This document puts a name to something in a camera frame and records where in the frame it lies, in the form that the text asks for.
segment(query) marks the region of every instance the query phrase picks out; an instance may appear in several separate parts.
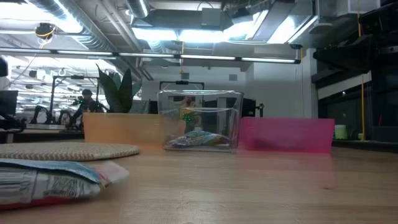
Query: blue package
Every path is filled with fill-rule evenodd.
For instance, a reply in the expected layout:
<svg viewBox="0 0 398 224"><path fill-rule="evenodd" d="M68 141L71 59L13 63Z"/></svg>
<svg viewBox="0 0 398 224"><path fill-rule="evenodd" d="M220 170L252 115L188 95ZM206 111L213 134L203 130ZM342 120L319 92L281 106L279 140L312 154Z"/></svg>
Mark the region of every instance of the blue package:
<svg viewBox="0 0 398 224"><path fill-rule="evenodd" d="M0 159L0 167L6 167L8 164L31 167L44 170L67 171L89 179L95 183L101 183L100 175L92 168L84 166L79 162L68 161L33 161L25 159Z"/></svg>

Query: clear plastic box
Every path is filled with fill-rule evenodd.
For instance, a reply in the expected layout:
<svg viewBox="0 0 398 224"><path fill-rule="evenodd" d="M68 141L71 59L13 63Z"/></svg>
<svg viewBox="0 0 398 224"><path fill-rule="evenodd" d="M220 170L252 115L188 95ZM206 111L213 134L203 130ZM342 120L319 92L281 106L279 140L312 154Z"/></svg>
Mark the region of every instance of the clear plastic box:
<svg viewBox="0 0 398 224"><path fill-rule="evenodd" d="M164 149L235 152L243 93L162 90L157 98Z"/></svg>

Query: round woven mat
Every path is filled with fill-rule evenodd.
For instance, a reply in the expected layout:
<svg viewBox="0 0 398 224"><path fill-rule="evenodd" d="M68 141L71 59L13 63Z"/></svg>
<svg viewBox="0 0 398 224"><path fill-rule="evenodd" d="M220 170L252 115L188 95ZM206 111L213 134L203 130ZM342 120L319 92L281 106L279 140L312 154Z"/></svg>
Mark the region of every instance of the round woven mat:
<svg viewBox="0 0 398 224"><path fill-rule="evenodd" d="M129 144L103 144L83 142L46 142L0 144L0 158L46 161L93 161L139 153L137 146Z"/></svg>

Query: pink box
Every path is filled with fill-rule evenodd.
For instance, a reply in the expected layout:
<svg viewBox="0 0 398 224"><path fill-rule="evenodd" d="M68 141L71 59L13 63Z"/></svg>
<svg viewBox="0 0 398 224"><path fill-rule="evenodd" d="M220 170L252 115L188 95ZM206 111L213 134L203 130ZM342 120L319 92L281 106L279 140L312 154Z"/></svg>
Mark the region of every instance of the pink box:
<svg viewBox="0 0 398 224"><path fill-rule="evenodd" d="M330 153L335 121L307 118L243 118L238 153L285 151Z"/></svg>

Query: snack bag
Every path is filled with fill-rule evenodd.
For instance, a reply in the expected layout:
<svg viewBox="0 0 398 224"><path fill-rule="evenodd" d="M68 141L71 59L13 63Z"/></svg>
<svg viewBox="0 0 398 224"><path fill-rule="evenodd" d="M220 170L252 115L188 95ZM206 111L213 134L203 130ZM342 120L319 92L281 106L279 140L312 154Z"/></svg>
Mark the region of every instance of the snack bag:
<svg viewBox="0 0 398 224"><path fill-rule="evenodd" d="M99 194L129 172L113 162L0 159L0 210L64 203Z"/></svg>

